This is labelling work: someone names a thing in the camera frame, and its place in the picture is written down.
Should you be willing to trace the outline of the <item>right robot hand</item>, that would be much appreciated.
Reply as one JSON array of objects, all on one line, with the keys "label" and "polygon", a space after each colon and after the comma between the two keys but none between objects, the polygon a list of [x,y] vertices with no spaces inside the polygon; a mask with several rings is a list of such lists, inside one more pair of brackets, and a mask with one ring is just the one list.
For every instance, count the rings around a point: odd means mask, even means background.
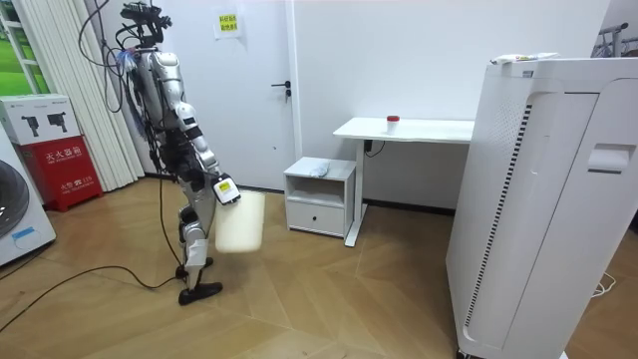
[{"label": "right robot hand", "polygon": [[211,181],[213,192],[222,205],[235,203],[241,198],[241,193],[235,181],[229,174],[221,174]]}]

